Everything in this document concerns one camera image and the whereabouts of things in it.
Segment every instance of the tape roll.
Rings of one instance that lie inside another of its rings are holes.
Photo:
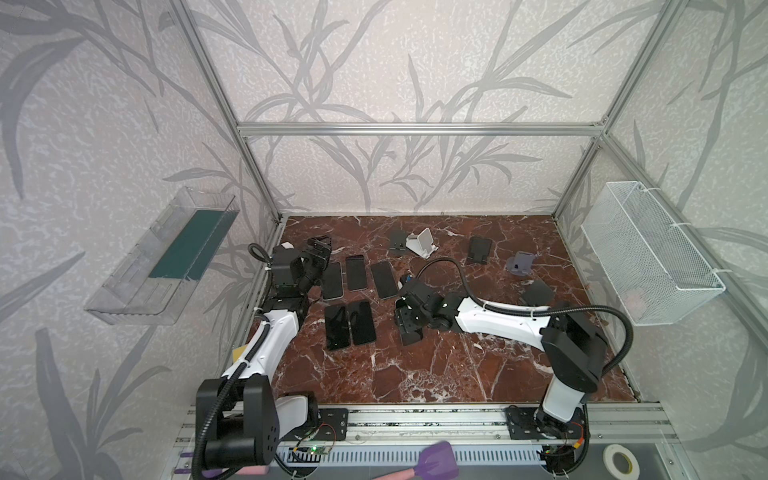
[[[624,473],[616,467],[616,464],[614,463],[614,455],[616,454],[623,456],[627,460],[627,463],[629,464],[629,472]],[[613,445],[605,447],[605,450],[603,451],[603,463],[611,475],[613,475],[614,478],[618,478],[618,480],[637,480],[640,478],[640,466],[637,463],[637,458],[622,445],[614,443]]]

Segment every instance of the gray floor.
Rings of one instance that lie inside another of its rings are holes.
[[[592,445],[584,463],[569,475],[571,480],[614,480],[603,464],[603,450],[607,445]],[[669,480],[662,464],[661,457],[657,454],[656,447],[651,444],[625,445],[637,457],[640,466],[640,480]],[[349,468],[319,468],[311,476],[311,480],[337,480],[349,478],[353,480],[370,480],[380,475],[396,472],[401,468],[386,467],[349,467]],[[272,468],[266,476],[249,476],[238,478],[252,478],[253,480],[289,478],[279,468]],[[545,472],[541,467],[459,467],[458,478],[460,480],[547,480],[552,474]]]

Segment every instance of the black mounting plate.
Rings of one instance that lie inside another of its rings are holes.
[[[504,409],[507,419],[507,430],[511,440],[578,440],[584,428],[584,412],[576,409],[566,429],[559,436],[544,433],[536,425],[536,410],[539,407],[509,406]]]
[[[346,440],[348,418],[349,410],[347,409],[319,409],[319,423],[327,423],[333,427],[333,430],[336,431],[337,442]],[[283,440],[296,440],[298,442],[304,438],[305,434],[306,429],[304,427],[296,427],[295,429],[288,432],[288,434],[283,437]],[[320,430],[318,430],[317,433],[308,440],[327,440],[331,442],[333,440],[333,431],[327,426],[322,426],[320,427]]]

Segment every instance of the clear plastic tray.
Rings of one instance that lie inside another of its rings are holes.
[[[232,194],[181,188],[85,310],[111,325],[173,325],[239,212]]]

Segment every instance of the red marble surface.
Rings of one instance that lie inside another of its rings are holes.
[[[553,303],[588,303],[550,217],[291,217],[283,241],[303,247],[308,237],[329,234],[333,239],[331,261],[341,262],[343,270],[348,256],[362,253],[368,266],[390,261],[397,279],[406,271],[417,273],[426,260],[412,253],[403,257],[389,253],[389,232],[418,233],[425,227],[439,247],[431,258],[453,257],[464,263],[469,237],[493,240],[487,265],[465,266],[470,286],[481,298],[518,303],[527,285],[540,278],[555,291]],[[505,271],[506,260],[519,250],[537,255],[529,277]],[[430,267],[425,280],[443,294],[461,289],[450,263]],[[317,300],[319,287],[310,292],[310,300],[317,301],[277,368],[272,381],[276,396],[313,391],[321,403],[541,400],[551,378],[544,353],[495,336],[431,329],[425,329],[421,342],[402,346],[393,319],[395,299],[379,300],[370,269],[368,285],[367,290],[348,292],[345,278],[344,297],[327,302]],[[325,307],[356,300],[371,302],[376,342],[328,352]],[[634,401],[634,396],[626,377],[614,369],[603,378],[592,401],[626,402]]]

